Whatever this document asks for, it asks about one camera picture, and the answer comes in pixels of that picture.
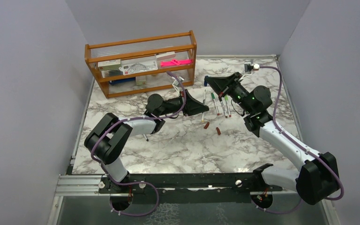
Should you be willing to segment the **white pen yellow end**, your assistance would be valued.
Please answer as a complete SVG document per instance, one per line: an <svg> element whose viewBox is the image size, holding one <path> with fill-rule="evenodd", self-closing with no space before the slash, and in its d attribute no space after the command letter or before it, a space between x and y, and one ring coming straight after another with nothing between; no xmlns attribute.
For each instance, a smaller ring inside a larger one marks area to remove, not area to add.
<svg viewBox="0 0 360 225"><path fill-rule="evenodd" d="M202 103L205 105L205 102L206 102L206 90L204 90L204 93L203 93ZM203 112L203 113L201 114L201 122L202 122L202 123L204 122L204 114L205 114L205 112Z"/></svg>

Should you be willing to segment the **white pen red end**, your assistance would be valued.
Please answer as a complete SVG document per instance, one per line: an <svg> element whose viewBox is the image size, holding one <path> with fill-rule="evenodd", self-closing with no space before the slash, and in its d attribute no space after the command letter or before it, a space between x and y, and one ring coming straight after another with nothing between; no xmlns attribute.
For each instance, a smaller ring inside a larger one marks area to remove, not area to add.
<svg viewBox="0 0 360 225"><path fill-rule="evenodd" d="M228 101L226 101L226 107L227 107L228 117L232 117Z"/></svg>

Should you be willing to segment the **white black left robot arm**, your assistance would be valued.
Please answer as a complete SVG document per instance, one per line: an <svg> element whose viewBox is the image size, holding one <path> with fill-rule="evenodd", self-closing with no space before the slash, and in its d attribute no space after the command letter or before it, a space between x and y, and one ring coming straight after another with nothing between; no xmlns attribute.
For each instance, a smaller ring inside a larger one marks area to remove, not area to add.
<svg viewBox="0 0 360 225"><path fill-rule="evenodd" d="M153 94L140 117L121 119L113 113L105 114L85 138L84 146L112 178L111 187L121 193L128 188L129 181L120 154L130 137L155 134L163 127L165 119L175 118L179 113L192 116L208 110L207 105L194 99L187 90L168 100Z"/></svg>

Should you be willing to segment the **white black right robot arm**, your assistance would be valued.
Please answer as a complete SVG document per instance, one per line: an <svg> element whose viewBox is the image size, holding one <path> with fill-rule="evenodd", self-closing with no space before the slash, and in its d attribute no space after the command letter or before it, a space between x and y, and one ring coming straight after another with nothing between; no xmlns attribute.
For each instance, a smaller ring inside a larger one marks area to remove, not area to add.
<svg viewBox="0 0 360 225"><path fill-rule="evenodd" d="M252 186L263 191L269 185L296 191L301 199L314 205L342 189L336 158L305 145L274 120L267 108L272 105L270 89L259 85L247 91L241 84L242 75L234 73L227 77L206 76L204 85L210 86L219 97L231 97L245 111L243 118L248 131L267 141L280 151L297 171L272 165L256 170Z"/></svg>

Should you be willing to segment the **pink plastic clip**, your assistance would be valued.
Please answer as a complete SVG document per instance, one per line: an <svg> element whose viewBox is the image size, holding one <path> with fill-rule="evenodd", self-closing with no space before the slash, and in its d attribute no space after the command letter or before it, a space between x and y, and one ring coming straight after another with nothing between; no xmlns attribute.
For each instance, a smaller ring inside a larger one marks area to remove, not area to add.
<svg viewBox="0 0 360 225"><path fill-rule="evenodd" d="M173 67L173 66L180 66L180 65L186 65L186 64L192 64L193 60L186 59L186 60L177 60L172 59L170 61L162 61L160 62L161 67Z"/></svg>

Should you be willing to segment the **pink white eraser box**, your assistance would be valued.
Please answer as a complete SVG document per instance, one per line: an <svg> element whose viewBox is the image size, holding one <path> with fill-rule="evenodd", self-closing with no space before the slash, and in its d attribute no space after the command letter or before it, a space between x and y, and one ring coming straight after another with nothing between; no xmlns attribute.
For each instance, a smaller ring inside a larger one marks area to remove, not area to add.
<svg viewBox="0 0 360 225"><path fill-rule="evenodd" d="M176 52L165 52L165 53L159 53L155 57L156 57L156 60L159 61L159 60L172 59L175 56L176 56Z"/></svg>

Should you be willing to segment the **small white box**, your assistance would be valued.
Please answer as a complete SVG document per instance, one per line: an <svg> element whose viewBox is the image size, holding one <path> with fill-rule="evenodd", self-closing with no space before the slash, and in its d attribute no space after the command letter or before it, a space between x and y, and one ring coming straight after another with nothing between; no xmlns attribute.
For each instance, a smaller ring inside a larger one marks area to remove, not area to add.
<svg viewBox="0 0 360 225"><path fill-rule="evenodd" d="M147 84L147 80L146 80L146 76L137 76L135 78L135 82L136 85L141 86L141 85L146 85Z"/></svg>

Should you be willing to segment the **white protractor ruler pack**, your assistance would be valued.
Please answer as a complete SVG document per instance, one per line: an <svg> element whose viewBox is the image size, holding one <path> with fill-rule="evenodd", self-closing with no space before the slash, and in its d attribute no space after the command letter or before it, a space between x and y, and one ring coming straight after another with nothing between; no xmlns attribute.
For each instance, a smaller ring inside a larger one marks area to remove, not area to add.
<svg viewBox="0 0 360 225"><path fill-rule="evenodd" d="M134 62L119 67L119 70L122 72L123 75L132 75L158 70L158 65L155 60Z"/></svg>

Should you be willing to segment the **wooden shelf rack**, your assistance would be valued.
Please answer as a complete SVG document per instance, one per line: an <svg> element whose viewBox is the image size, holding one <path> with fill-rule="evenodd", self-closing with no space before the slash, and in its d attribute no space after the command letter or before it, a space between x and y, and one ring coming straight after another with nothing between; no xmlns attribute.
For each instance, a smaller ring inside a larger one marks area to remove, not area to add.
<svg viewBox="0 0 360 225"><path fill-rule="evenodd" d="M165 90L178 76L195 83L197 41L188 32L130 39L84 47L85 63L106 98Z"/></svg>

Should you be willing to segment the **blue box on shelf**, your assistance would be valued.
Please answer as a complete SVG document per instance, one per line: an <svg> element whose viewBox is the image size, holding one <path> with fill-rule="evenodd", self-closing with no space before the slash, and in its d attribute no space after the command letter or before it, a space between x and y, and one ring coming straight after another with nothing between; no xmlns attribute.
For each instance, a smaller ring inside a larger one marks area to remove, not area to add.
<svg viewBox="0 0 360 225"><path fill-rule="evenodd" d="M136 80L135 77L131 77L131 78L125 78L125 79L109 81L109 84L110 85L116 85L116 84L122 84L122 83L135 82L135 80Z"/></svg>

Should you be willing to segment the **white green box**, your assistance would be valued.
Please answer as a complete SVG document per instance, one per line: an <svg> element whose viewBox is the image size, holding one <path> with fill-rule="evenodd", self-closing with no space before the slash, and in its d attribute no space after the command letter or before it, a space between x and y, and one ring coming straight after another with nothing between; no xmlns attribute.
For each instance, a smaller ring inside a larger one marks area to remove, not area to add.
<svg viewBox="0 0 360 225"><path fill-rule="evenodd" d="M121 60L107 60L97 63L98 69L101 70L118 70L121 67Z"/></svg>

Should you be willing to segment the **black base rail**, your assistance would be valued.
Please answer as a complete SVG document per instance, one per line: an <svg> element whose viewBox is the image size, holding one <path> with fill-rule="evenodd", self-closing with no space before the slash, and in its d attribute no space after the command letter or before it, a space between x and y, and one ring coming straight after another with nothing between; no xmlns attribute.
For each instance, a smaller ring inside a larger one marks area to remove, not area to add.
<svg viewBox="0 0 360 225"><path fill-rule="evenodd" d="M281 187L263 184L252 172L241 173L159 173L130 174L120 185L101 177L99 194L108 194L114 206L156 203L250 203L251 195L282 191Z"/></svg>

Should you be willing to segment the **aluminium frame rail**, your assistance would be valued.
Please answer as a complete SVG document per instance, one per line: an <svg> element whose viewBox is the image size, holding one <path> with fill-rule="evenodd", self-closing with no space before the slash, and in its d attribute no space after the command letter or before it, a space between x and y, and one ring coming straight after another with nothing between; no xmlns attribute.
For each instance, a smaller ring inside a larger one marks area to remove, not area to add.
<svg viewBox="0 0 360 225"><path fill-rule="evenodd" d="M98 196L102 175L60 175L55 196Z"/></svg>

